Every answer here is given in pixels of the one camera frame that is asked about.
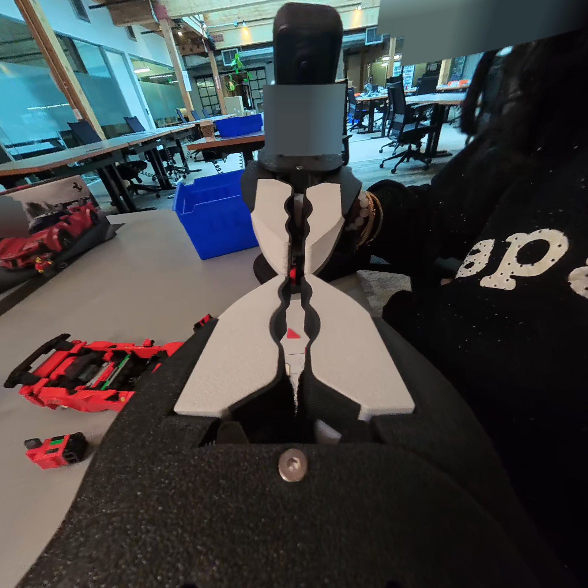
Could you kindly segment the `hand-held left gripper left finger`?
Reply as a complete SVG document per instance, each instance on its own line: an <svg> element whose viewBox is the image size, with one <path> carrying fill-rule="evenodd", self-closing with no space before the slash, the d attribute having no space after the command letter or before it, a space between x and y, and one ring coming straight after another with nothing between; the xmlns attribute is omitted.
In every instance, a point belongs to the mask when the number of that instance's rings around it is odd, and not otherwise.
<svg viewBox="0 0 588 588"><path fill-rule="evenodd" d="M248 435L290 435L293 387L285 368L290 283L277 275L216 320L174 412L239 422Z"/></svg>

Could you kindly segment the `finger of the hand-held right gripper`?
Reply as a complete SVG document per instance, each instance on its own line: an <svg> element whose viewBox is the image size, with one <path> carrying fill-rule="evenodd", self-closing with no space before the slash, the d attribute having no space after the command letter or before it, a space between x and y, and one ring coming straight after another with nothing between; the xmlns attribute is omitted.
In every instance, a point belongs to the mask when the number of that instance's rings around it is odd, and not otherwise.
<svg viewBox="0 0 588 588"><path fill-rule="evenodd" d="M261 252L279 276L289 273L291 237L288 230L292 187L276 179L259 179L256 184L252 226Z"/></svg>
<svg viewBox="0 0 588 588"><path fill-rule="evenodd" d="M302 239L297 254L297 282L318 275L332 257L344 224L341 185L322 182L297 195L297 228Z"/></svg>

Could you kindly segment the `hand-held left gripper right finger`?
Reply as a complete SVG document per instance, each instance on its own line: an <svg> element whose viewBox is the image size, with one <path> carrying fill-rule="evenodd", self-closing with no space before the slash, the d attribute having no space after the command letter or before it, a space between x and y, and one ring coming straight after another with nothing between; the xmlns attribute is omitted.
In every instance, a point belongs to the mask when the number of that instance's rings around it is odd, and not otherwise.
<svg viewBox="0 0 588 588"><path fill-rule="evenodd" d="M363 305L318 276L302 278L300 303L309 342L298 395L312 420L342 432L356 422L414 412L415 401Z"/></svg>

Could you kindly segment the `blue plastic bin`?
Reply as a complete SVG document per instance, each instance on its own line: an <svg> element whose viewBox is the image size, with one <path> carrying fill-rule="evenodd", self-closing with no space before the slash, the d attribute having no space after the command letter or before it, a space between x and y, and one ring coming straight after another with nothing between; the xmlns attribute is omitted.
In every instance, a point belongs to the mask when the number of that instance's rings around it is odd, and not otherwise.
<svg viewBox="0 0 588 588"><path fill-rule="evenodd" d="M258 246L251 213L242 199L243 170L176 186L172 209L201 260Z"/></svg>
<svg viewBox="0 0 588 588"><path fill-rule="evenodd" d="M218 117L215 125L219 136L223 139L252 135L261 132L263 116L254 113L245 116Z"/></svg>

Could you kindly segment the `red lego car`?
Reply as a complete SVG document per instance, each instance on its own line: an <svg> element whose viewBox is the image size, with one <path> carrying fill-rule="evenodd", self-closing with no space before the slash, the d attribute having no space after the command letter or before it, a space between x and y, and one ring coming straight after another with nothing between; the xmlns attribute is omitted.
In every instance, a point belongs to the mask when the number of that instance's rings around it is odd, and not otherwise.
<svg viewBox="0 0 588 588"><path fill-rule="evenodd" d="M22 397L41 408L119 413L141 382L182 345L156 345L150 339L141 344L86 342L60 334L14 368L4 388L17 388Z"/></svg>

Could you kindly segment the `red black green lego assembly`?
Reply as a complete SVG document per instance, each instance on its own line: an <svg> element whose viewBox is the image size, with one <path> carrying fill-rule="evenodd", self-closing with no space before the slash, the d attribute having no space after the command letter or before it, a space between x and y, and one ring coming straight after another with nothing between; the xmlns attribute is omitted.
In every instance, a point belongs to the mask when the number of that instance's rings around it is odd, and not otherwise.
<svg viewBox="0 0 588 588"><path fill-rule="evenodd" d="M82 432L24 441L26 457L42 470L65 467L84 460L89 444Z"/></svg>

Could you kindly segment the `lego set box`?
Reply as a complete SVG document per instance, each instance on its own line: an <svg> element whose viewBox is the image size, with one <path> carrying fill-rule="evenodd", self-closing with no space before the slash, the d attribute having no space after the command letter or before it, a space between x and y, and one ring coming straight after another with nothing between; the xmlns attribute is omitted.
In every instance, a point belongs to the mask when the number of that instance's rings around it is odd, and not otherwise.
<svg viewBox="0 0 588 588"><path fill-rule="evenodd" d="M1 192L1 284L56 272L115 233L81 176Z"/></svg>

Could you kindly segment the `green plant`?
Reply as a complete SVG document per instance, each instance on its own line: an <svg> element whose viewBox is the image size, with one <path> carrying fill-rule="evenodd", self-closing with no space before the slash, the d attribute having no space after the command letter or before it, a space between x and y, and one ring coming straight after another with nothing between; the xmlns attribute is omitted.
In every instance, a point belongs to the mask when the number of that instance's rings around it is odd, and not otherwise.
<svg viewBox="0 0 588 588"><path fill-rule="evenodd" d="M241 96L245 104L249 102L251 94L250 79L249 72L243 65L238 51L235 52L230 69L231 71L226 77L226 89L230 96Z"/></svg>

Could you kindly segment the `black office chair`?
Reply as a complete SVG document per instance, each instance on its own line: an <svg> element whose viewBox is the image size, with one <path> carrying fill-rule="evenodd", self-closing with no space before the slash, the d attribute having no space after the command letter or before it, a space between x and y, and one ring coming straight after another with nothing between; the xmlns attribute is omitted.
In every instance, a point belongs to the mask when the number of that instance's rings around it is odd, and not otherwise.
<svg viewBox="0 0 588 588"><path fill-rule="evenodd" d="M101 141L100 136L96 133L88 121L80 120L77 122L68 122L68 126L76 140L82 145L89 145L91 143L97 143ZM137 180L138 183L142 183L139 175L141 172L146 171L147 167L147 162L140 159L129 160L116 166L122 180L126 180L130 183L132 183L133 180Z"/></svg>
<svg viewBox="0 0 588 588"><path fill-rule="evenodd" d="M411 159L424 163L424 169L428 170L432 162L429 152L421 151L423 139L432 131L428 122L427 113L435 106L432 102L419 104L407 104L405 90L402 82L394 82L387 89L389 110L387 118L389 129L387 136L392 142L386 146L394 146L393 155L382 160L380 168L384 168L387 161L398 159L396 165L390 170L396 173L397 168Z"/></svg>

